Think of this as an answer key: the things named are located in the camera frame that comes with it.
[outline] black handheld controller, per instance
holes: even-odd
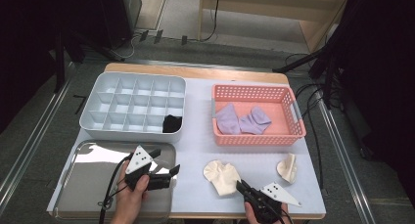
[[[149,153],[149,156],[151,158],[158,157],[161,154],[161,150],[153,150]],[[138,180],[143,176],[144,174],[148,174],[150,177],[149,185],[147,186],[147,191],[152,190],[158,190],[163,188],[168,188],[170,186],[170,181],[173,176],[179,173],[180,164],[176,165],[172,169],[168,171],[168,173],[165,174],[152,174],[150,173],[150,167],[151,163],[147,163],[146,165],[136,169],[135,171],[125,174],[125,183],[128,185],[128,187],[134,191],[135,185],[137,184]]]
[[[236,189],[244,196],[244,201],[249,202],[253,207],[257,222],[274,223],[278,220],[282,221],[280,202],[252,188],[244,180],[237,181]]]

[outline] power cord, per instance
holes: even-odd
[[[130,40],[130,45],[131,45],[131,47],[132,47],[132,52],[131,52],[131,54],[129,54],[129,55],[127,55],[127,56],[123,56],[123,55],[120,55],[119,53],[117,53],[117,52],[116,52],[116,51],[114,51],[114,50],[110,50],[110,51],[111,51],[111,52],[113,52],[115,55],[119,56],[120,58],[123,58],[123,59],[128,59],[128,58],[132,57],[132,56],[134,55],[134,52],[135,52],[135,47],[134,47],[133,41],[134,41],[134,40],[135,40],[135,38],[137,38],[137,37],[140,37],[140,36],[138,36],[138,35],[134,36],[134,35],[133,35],[133,37],[132,37],[132,38],[131,38],[131,40]]]
[[[290,220],[290,223],[294,224],[293,218],[291,218],[291,216],[285,210],[281,209],[281,211],[283,211],[284,215],[288,217],[288,219]]]
[[[217,26],[217,8],[219,7],[219,0],[216,0],[216,8],[214,9],[214,21],[213,21],[213,31],[211,32],[210,36],[208,38],[202,39],[201,41],[208,41],[216,32],[216,26]]]
[[[288,65],[288,59],[289,58],[291,58],[293,56],[299,56],[299,55],[301,55],[301,56],[307,56],[308,54],[306,54],[306,53],[296,53],[296,54],[292,54],[292,55],[287,56],[286,59],[285,59],[286,66]]]
[[[305,84],[305,85],[302,85],[302,87],[300,87],[296,91],[296,99],[300,96],[300,94],[302,93],[302,91],[304,91],[305,89],[307,89],[307,88],[309,88],[311,86],[320,86],[320,87],[323,87],[323,84]]]
[[[312,122],[312,119],[311,119],[311,114],[309,113],[309,111],[311,110],[310,101],[312,100],[312,97],[315,95],[315,93],[320,91],[320,89],[321,88],[316,89],[310,95],[310,97],[308,98],[308,100],[307,100],[307,111],[306,112],[308,112],[308,120],[310,121],[311,129],[312,129],[312,132],[313,132],[313,135],[314,135],[314,141],[315,141],[315,145],[316,145],[316,149],[317,149],[318,168],[319,168],[319,176],[320,176],[319,187],[320,187],[320,190],[322,190],[324,188],[324,186],[323,186],[323,166],[322,166],[322,161],[321,161],[322,159],[321,159],[321,152],[320,152],[320,144],[318,142],[318,137],[317,137],[317,133],[315,131],[314,123]]]
[[[320,91],[322,88],[318,88],[316,89],[312,95],[315,95],[315,93],[317,93],[318,91]],[[305,117],[312,109],[314,109],[315,107],[317,107],[318,102],[320,102],[323,99],[323,97],[318,98],[316,100],[314,100],[314,102],[311,104],[309,103],[310,99],[307,101],[307,109],[306,111],[301,115],[302,117]]]
[[[109,198],[111,199],[113,196],[115,196],[116,194],[122,192],[122,190],[124,190],[125,188],[127,188],[128,185],[125,185],[123,188],[117,190],[116,192],[114,192],[112,195],[109,196]]]

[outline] gray tray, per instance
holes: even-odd
[[[151,171],[166,173],[175,166],[176,151],[167,143],[131,143],[116,141],[85,141],[77,147],[65,184],[54,207],[54,216],[60,221],[68,220],[98,220],[101,202],[107,191],[116,165],[129,153],[134,152],[141,145],[148,153],[154,149],[161,149],[161,155],[154,159]],[[115,177],[113,187],[118,180]],[[143,202],[138,221],[160,222],[167,219],[171,211],[172,189],[150,191],[149,198]],[[114,215],[116,199],[107,210],[106,220]]]

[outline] metal rail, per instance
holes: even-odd
[[[17,189],[27,167],[31,162],[31,159],[39,147],[43,135],[45,134],[50,122],[53,119],[53,116],[55,115],[55,112],[59,108],[63,98],[68,92],[70,81],[74,75],[73,68],[74,63],[70,63],[69,76],[67,80],[65,81],[61,90],[52,96],[48,106],[41,115],[40,119],[37,121],[36,126],[24,144],[19,157],[16,159],[5,180],[0,186],[0,216],[6,209],[6,206],[9,203],[14,191]]]
[[[317,99],[321,98],[319,92],[316,93],[316,97]],[[333,140],[336,153],[339,157],[340,165],[342,166],[343,172],[345,174],[345,178],[348,187],[350,188],[350,192],[356,205],[357,212],[360,215],[360,219],[362,223],[375,224],[375,217],[370,208],[369,201],[366,198],[350,158],[348,157],[345,144],[336,125],[336,121],[333,118],[332,112],[327,110],[325,104],[321,101],[319,101],[319,108],[323,114],[323,118],[326,122],[327,129],[329,130],[330,137]]]

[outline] pink basket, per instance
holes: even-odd
[[[238,117],[260,107],[272,120],[261,135],[222,134],[217,127],[216,113],[229,103]],[[216,144],[219,146],[291,146],[305,136],[305,127],[293,90],[288,86],[225,85],[212,87],[212,122]]]

